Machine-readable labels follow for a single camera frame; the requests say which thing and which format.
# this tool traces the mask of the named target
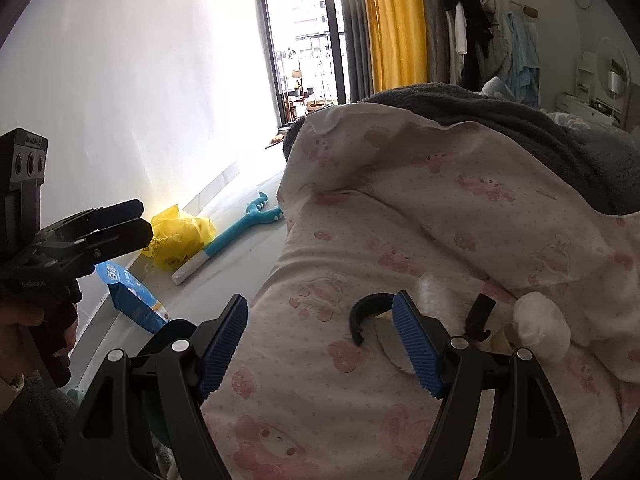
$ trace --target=yellow plastic bag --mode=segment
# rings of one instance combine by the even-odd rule
[[[154,237],[142,254],[153,258],[164,270],[175,271],[207,245],[216,235],[216,227],[208,218],[196,218],[177,205],[158,213],[151,219]]]

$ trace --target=white wall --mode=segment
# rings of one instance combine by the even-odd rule
[[[0,133],[49,138],[42,224],[185,205],[276,114],[255,0],[33,0],[0,49]],[[81,318],[106,290],[82,280]]]
[[[601,38],[609,36],[626,53],[632,80],[640,81],[640,55],[620,20],[605,0],[593,0],[581,10],[574,0],[514,0],[539,10],[536,27],[540,38],[542,106],[554,110],[556,94],[575,92],[575,63],[583,50],[595,52]],[[586,6],[589,0],[578,0]]]

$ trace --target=white tube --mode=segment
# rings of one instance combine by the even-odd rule
[[[197,252],[188,262],[172,274],[171,279],[174,280],[176,285],[180,285],[184,280],[198,270],[208,259],[209,255],[205,251]]]

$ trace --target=white tissue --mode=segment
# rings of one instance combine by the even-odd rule
[[[522,346],[537,359],[557,363],[569,348],[571,330],[558,306],[539,292],[530,292],[513,307],[513,327]]]
[[[377,316],[374,321],[376,335],[386,357],[405,374],[415,375],[409,355],[404,349],[400,335],[392,321],[391,311]]]

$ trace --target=gray curtain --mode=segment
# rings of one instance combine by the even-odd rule
[[[423,0],[430,82],[449,82],[449,36],[442,0]]]
[[[373,93],[369,25],[364,0],[341,0],[347,46],[349,88],[355,103]]]

